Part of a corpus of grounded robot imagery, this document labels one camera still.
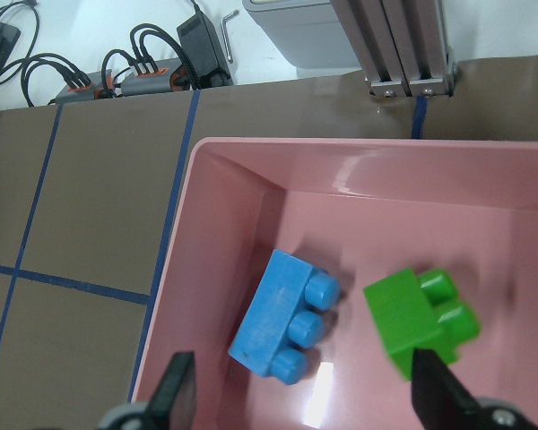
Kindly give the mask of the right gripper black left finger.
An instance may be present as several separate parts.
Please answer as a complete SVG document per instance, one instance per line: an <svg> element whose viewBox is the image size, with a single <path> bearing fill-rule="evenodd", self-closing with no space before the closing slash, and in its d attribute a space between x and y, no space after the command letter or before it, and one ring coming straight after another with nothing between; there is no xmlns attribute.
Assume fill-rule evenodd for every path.
<svg viewBox="0 0 538 430"><path fill-rule="evenodd" d="M151 429L191 429L196 412L195 353L173 355L145 414Z"/></svg>

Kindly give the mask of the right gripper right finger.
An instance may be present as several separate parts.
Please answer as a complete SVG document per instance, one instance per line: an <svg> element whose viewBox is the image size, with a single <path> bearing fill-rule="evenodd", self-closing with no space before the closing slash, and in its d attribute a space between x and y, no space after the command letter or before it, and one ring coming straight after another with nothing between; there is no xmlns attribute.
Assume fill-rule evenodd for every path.
<svg viewBox="0 0 538 430"><path fill-rule="evenodd" d="M481 407L432 349L412 354L412 407L424 429L475 429Z"/></svg>

